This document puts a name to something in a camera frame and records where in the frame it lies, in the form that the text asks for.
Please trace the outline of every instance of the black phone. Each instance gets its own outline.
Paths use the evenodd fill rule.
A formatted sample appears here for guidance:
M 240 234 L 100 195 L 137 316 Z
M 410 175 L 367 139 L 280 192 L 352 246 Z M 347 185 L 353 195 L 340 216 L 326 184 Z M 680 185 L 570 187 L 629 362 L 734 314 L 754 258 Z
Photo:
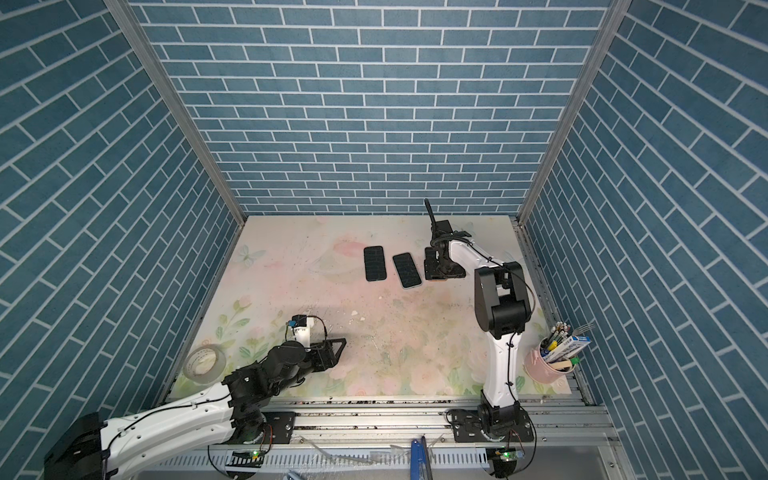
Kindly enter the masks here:
M 395 255 L 392 257 L 392 261 L 395 262 L 395 270 L 397 270 L 397 276 L 400 277 L 402 288 L 412 288 L 422 284 L 422 278 L 410 253 Z
M 362 261 L 366 265 L 366 280 L 369 282 L 386 280 L 384 247 L 365 247 L 362 249 Z

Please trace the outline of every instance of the brick wall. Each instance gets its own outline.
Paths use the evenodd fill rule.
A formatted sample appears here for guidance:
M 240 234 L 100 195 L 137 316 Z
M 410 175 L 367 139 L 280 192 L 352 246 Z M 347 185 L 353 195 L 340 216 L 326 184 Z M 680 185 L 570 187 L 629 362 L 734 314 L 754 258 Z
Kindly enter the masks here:
M 249 214 L 515 214 L 608 0 L 131 2 Z
M 767 25 L 634 0 L 529 224 L 639 478 L 768 478 Z
M 34 478 L 157 401 L 235 225 L 101 0 L 0 11 L 0 477 Z

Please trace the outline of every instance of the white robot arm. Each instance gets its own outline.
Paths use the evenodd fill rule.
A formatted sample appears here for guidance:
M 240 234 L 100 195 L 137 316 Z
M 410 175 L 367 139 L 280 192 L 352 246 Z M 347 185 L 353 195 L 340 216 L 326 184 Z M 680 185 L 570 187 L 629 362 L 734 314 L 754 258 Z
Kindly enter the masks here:
M 488 337 L 489 365 L 478 407 L 483 432 L 504 437 L 514 429 L 523 441 L 532 439 L 531 423 L 520 406 L 515 385 L 518 344 L 531 319 L 531 301 L 534 308 L 536 301 L 522 266 L 495 260 L 475 245 L 468 233 L 454 231 L 448 220 L 435 221 L 429 201 L 424 200 L 424 204 L 432 221 L 432 241 L 425 249 L 425 278 L 447 280 L 464 277 L 467 272 L 475 278 L 475 317 Z
M 322 342 L 310 343 L 316 319 L 322 322 L 293 316 L 288 327 L 296 340 L 273 347 L 260 362 L 203 392 L 117 419 L 101 421 L 97 413 L 79 418 L 45 456 L 45 479 L 128 480 L 187 450 L 228 440 L 258 441 L 266 435 L 261 409 L 274 395 L 339 362 L 346 339 L 328 339 L 326 332 Z

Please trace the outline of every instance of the floral table surface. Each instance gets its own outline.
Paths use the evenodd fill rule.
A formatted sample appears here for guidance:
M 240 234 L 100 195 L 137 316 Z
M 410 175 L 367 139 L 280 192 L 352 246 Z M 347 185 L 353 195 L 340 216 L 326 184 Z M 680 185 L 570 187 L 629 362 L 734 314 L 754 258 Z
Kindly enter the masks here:
M 453 216 L 482 248 L 523 264 L 508 217 Z M 427 282 L 404 290 L 392 256 L 410 252 L 423 277 L 428 217 L 250 217 L 190 349 L 218 345 L 226 355 L 220 381 L 233 369 L 261 360 L 283 342 L 286 321 L 320 316 L 329 337 L 346 337 L 339 365 L 309 375 L 281 396 L 475 396 L 487 369 L 487 340 L 474 313 L 474 280 Z M 367 282 L 362 249 L 381 245 L 387 278 Z M 566 379 L 531 380 L 523 355 L 545 335 L 537 308 L 519 349 L 521 394 L 568 394 Z M 323 330 L 313 329 L 313 341 Z M 177 377 L 170 399 L 206 385 Z

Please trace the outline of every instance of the metal rail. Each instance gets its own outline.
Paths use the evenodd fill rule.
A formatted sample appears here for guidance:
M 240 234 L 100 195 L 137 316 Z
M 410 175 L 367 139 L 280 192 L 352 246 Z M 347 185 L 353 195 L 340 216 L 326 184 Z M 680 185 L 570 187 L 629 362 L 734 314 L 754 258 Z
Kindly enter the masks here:
M 541 163 L 536 170 L 536 174 L 531 182 L 531 187 L 528 189 L 528 194 L 523 200 L 523 204 L 520 206 L 518 213 L 518 222 L 525 224 L 528 217 L 531 216 L 533 207 L 536 204 L 538 196 L 541 194 L 541 189 L 544 188 L 544 184 L 549 177 L 549 173 L 554 167 L 554 163 L 558 161 L 558 155 L 563 148 L 565 138 L 573 127 L 574 121 L 576 121 L 576 115 L 581 109 L 581 105 L 584 103 L 584 99 L 589 93 L 589 88 L 592 86 L 592 81 L 598 76 L 598 70 L 605 59 L 605 54 L 608 52 L 608 47 L 611 46 L 611 42 L 614 40 L 614 36 L 621 25 L 621 21 L 624 20 L 624 14 L 627 13 L 629 4 L 632 0 L 613 0 L 611 7 L 605 14 L 602 23 L 600 24 L 600 30 L 598 35 L 594 39 L 592 48 L 589 49 L 587 59 L 584 61 L 584 66 L 581 68 L 581 73 L 576 80 L 576 85 L 568 97 L 568 102 L 565 104 L 563 114 L 560 117 L 558 126 L 555 128 L 552 134 L 547 151 L 544 153 L 544 157 L 541 159 Z
M 227 208 L 235 217 L 238 225 L 243 226 L 245 224 L 243 209 L 240 208 L 240 204 L 235 199 L 229 184 L 224 180 L 221 170 L 216 165 L 214 156 L 208 149 L 208 145 L 197 129 L 197 125 L 192 120 L 187 108 L 184 106 L 184 102 L 181 100 L 178 91 L 176 91 L 176 87 L 170 81 L 168 73 L 166 73 L 160 58 L 157 56 L 157 52 L 152 48 L 149 37 L 147 37 L 146 32 L 139 25 L 134 11 L 127 0 L 104 0 L 104 3 L 112 17 L 114 17 L 115 22 L 117 22 L 118 27 L 120 27 L 123 35 L 125 35 L 126 40 L 128 40 L 128 44 L 133 48 L 147 75 L 152 80 L 152 84 L 157 89 L 157 92 L 160 93 L 163 102 L 165 102 L 168 110 L 176 119 L 179 128 L 184 133 L 184 137 L 189 141 L 190 146 L 197 155 L 197 159 L 205 168 Z

